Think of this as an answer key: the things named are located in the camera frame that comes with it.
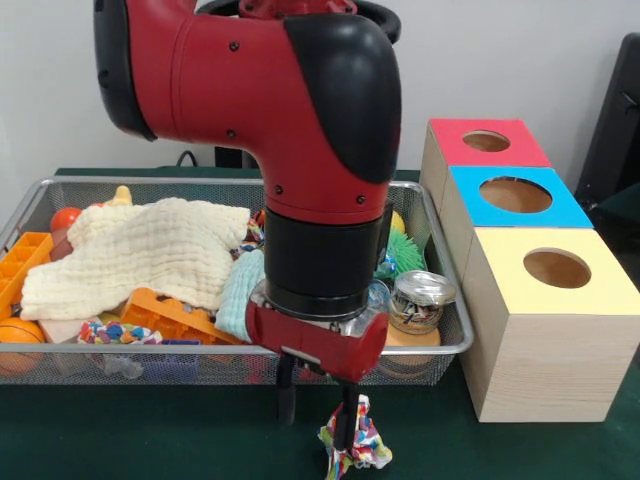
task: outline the cream towel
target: cream towel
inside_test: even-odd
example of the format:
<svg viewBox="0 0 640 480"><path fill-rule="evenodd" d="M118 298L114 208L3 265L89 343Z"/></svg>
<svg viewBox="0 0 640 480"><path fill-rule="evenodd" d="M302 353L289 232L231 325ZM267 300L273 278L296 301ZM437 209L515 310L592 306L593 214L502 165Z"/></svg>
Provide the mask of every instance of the cream towel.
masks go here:
<svg viewBox="0 0 640 480"><path fill-rule="evenodd" d="M71 227L74 252L33 268L22 318L75 320L113 309L139 287L216 310L247 232L249 210L177 198L86 209Z"/></svg>

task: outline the yellow toy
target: yellow toy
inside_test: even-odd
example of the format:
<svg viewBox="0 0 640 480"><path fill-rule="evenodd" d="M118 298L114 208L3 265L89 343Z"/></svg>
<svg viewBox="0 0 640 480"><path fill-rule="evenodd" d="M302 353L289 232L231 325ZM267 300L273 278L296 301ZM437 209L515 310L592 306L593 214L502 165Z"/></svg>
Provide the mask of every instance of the yellow toy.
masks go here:
<svg viewBox="0 0 640 480"><path fill-rule="evenodd" d="M118 205L133 205L131 190L129 190L129 187L120 185L116 189L116 195L113 197L113 199L109 200L108 202L104 202L104 204L110 207L116 207Z"/></svg>
<svg viewBox="0 0 640 480"><path fill-rule="evenodd" d="M120 317L110 312L101 313L98 318L105 325L110 322L120 322Z"/></svg>
<svg viewBox="0 0 640 480"><path fill-rule="evenodd" d="M393 212L393 217L391 218L391 227L395 228L400 233L405 233L404 220L402 220L402 217L396 211Z"/></svg>

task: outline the wire metal basket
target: wire metal basket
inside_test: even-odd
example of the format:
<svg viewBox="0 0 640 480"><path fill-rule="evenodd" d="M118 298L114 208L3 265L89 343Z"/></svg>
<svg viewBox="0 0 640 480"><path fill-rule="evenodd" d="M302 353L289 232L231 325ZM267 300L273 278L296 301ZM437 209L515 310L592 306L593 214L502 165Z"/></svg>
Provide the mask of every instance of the wire metal basket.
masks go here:
<svg viewBox="0 0 640 480"><path fill-rule="evenodd" d="M46 232L62 208L86 208L128 185L136 204L163 198L207 200L256 211L264 206L260 180L133 177L53 177L34 185L0 232L5 252L24 232ZM421 249L429 269L457 280L435 208L424 189L393 182L389 199L406 221L407 234ZM458 293L440 322L439 347L387 347L364 385L434 385L457 353L473 341L464 298ZM0 384L135 385L273 384L277 356L256 346L0 344ZM307 370L298 384L332 380Z"/></svg>

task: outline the orange plastic block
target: orange plastic block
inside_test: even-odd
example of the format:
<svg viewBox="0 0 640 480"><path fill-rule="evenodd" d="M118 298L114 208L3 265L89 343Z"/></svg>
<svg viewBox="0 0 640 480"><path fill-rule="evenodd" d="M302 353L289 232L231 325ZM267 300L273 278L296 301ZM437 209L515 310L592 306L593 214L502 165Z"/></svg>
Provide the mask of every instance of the orange plastic block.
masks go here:
<svg viewBox="0 0 640 480"><path fill-rule="evenodd" d="M200 340L203 345L241 345L233 335L218 330L203 310L185 311L184 304L139 288L129 298L122 323L147 327L169 340Z"/></svg>
<svg viewBox="0 0 640 480"><path fill-rule="evenodd" d="M20 302L22 285L33 267L49 263L53 238L49 233L27 232L0 260L0 317L11 315L11 305Z"/></svg>

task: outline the wooden box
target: wooden box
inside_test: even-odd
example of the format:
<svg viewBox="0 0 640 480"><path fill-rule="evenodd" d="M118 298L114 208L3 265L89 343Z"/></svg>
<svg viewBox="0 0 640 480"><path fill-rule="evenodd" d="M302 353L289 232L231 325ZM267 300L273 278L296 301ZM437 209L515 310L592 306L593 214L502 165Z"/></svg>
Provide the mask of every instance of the wooden box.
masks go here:
<svg viewBox="0 0 640 480"><path fill-rule="evenodd" d="M440 213L450 166L550 167L522 120L432 119L420 183Z"/></svg>
<svg viewBox="0 0 640 480"><path fill-rule="evenodd" d="M551 168L450 167L440 222L462 280L474 227L592 228Z"/></svg>
<svg viewBox="0 0 640 480"><path fill-rule="evenodd" d="M594 230L476 228L463 289L481 422L605 419L640 342L640 294Z"/></svg>

